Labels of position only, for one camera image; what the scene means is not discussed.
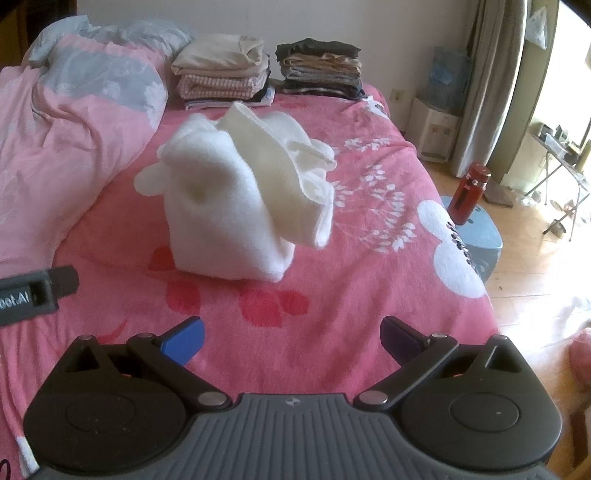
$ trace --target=metal screw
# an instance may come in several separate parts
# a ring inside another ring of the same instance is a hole
[[[359,399],[366,405],[383,405],[388,401],[388,396],[379,390],[368,390],[360,394]]]
[[[204,392],[197,397],[197,401],[206,407],[219,407],[224,405],[227,399],[222,392]]]

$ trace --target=pink blanket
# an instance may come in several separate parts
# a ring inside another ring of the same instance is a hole
[[[0,333],[0,395],[10,429],[1,430],[0,445],[12,445],[13,465],[27,405],[84,333],[121,343],[199,315],[206,342],[188,367],[235,397],[245,391],[355,395],[397,368],[379,343],[380,321],[389,314],[464,343],[482,343],[496,332],[484,286],[414,147],[384,114],[376,101],[383,97],[366,91],[373,97],[360,102],[278,95],[268,108],[289,113],[310,138],[331,145],[338,163],[328,175],[336,188],[329,245],[297,247],[278,284],[220,281],[174,268],[163,200],[141,196],[133,185],[189,114],[165,112],[143,154],[104,188],[57,250],[54,264],[74,265],[80,274],[78,293],[63,299],[57,314]]]

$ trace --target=blue stool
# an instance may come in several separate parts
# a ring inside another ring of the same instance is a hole
[[[441,197],[443,206],[449,207],[452,198]],[[503,239],[486,210],[479,205],[464,225],[456,225],[457,232],[470,252],[478,274],[483,282],[492,275],[503,248]]]

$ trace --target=bottle cap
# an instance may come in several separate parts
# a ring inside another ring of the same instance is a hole
[[[491,171],[479,163],[473,163],[470,165],[468,173],[473,179],[481,181],[482,183],[488,182],[491,177]]]

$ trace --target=stack of folded clothes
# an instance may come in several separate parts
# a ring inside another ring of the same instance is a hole
[[[277,61],[285,77],[283,93],[323,95],[358,100],[361,85],[360,48],[313,38],[277,46]]]
[[[226,106],[236,100],[270,105],[274,90],[268,84],[269,56],[263,45],[260,38],[245,35],[197,37],[172,65],[181,76],[177,90],[187,108]]]

